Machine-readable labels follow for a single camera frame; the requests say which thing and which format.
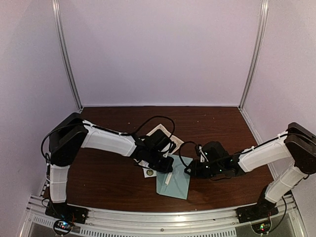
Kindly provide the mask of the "white letter paper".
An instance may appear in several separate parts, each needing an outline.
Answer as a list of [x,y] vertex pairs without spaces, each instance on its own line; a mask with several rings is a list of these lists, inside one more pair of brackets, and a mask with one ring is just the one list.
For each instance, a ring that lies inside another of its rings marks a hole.
[[169,172],[166,176],[165,184],[168,185],[172,177],[172,172]]

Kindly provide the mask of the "light blue envelope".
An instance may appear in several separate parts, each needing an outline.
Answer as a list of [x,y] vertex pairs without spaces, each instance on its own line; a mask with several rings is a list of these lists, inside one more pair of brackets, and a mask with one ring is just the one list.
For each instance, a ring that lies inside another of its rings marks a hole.
[[190,185],[190,176],[184,172],[185,166],[178,155],[172,155],[174,163],[172,165],[172,177],[168,185],[165,184],[168,173],[157,172],[156,193],[162,196],[179,198],[186,200]]

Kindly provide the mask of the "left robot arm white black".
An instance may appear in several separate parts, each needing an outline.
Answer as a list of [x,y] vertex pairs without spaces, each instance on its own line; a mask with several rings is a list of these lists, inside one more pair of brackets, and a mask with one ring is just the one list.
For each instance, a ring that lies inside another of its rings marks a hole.
[[72,113],[43,138],[40,149],[48,166],[49,204],[60,219],[71,215],[67,204],[68,174],[77,157],[130,158],[145,162],[150,169],[169,173],[173,170],[175,149],[171,135],[157,129],[150,135],[140,136],[137,131],[120,132],[96,125],[78,113]]

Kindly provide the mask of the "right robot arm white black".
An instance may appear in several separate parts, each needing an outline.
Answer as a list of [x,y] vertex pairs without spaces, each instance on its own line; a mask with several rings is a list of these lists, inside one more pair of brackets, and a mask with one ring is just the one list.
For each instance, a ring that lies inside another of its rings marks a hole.
[[316,172],[316,136],[296,122],[275,138],[232,155],[219,141],[196,145],[199,159],[185,166],[184,172],[196,178],[215,178],[219,175],[239,177],[282,159],[290,159],[289,167],[261,193],[253,214],[265,217],[284,194]]

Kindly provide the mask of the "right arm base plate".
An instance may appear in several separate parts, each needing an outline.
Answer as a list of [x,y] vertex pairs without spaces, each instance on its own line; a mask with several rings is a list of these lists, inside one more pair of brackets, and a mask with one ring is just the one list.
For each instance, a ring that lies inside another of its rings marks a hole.
[[260,219],[265,219],[279,213],[276,207],[271,210],[265,208],[260,209],[256,205],[239,207],[236,209],[237,218],[239,223],[254,222]]

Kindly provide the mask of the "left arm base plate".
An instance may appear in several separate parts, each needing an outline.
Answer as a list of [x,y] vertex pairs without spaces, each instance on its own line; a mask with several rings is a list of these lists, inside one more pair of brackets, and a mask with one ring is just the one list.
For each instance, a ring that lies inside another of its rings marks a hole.
[[68,205],[66,203],[53,203],[48,205],[45,215],[69,222],[85,224],[88,209]]

